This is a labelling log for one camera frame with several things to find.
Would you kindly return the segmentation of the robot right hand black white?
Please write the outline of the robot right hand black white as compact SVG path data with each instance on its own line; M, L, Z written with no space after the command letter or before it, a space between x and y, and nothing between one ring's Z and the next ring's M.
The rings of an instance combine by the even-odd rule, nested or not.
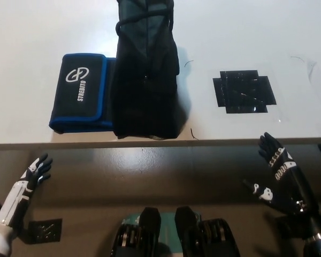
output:
M259 155L268 164L275 187L243 180L244 186L265 205L286 215L318 214L319 205L300 166L271 134L259 138Z

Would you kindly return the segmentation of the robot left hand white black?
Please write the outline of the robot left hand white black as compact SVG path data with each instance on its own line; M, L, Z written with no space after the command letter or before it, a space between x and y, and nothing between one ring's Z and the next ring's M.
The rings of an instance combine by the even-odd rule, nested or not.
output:
M52 159L48 154L38 157L14 183L0 210L0 225L17 229L21 226L35 190L51 174Z

